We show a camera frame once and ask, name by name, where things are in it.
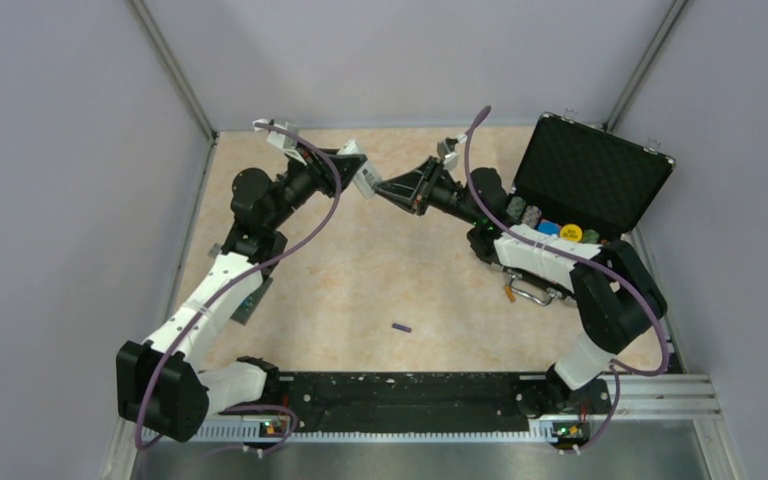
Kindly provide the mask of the white remote control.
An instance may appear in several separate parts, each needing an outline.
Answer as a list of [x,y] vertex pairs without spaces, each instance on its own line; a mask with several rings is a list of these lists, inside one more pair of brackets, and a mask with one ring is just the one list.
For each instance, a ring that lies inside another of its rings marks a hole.
[[338,151],[343,155],[360,155],[365,158],[362,165],[352,178],[352,183],[357,187],[362,196],[372,199],[376,195],[376,187],[383,181],[376,166],[369,160],[365,150],[356,139],[348,140]]

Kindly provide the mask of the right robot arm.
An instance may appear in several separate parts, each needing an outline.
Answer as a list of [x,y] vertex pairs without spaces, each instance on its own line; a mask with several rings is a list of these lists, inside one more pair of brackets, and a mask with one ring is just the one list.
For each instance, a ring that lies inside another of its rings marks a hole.
[[369,195],[412,215],[434,208],[469,223],[467,239],[480,261],[574,301],[583,331],[546,373],[547,400],[560,412],[582,404],[586,387],[667,312],[660,288],[628,242],[577,243],[516,222],[507,211],[514,197],[494,168],[476,168],[460,182],[443,160],[429,157],[389,179],[359,177]]

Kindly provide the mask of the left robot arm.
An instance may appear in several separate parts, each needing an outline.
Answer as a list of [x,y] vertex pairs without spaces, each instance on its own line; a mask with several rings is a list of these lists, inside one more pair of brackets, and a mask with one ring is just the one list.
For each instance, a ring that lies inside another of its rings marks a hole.
[[179,442],[191,439],[204,420],[248,405],[268,413],[279,404],[273,365],[243,357],[218,370],[202,363],[225,326],[245,323],[289,253],[280,226],[314,194],[331,198],[362,178],[366,155],[354,142],[317,155],[287,149],[285,172],[270,177],[246,168],[234,178],[232,226],[212,267],[190,296],[142,342],[128,341],[116,355],[117,408],[135,425],[136,443],[148,446],[145,430]]

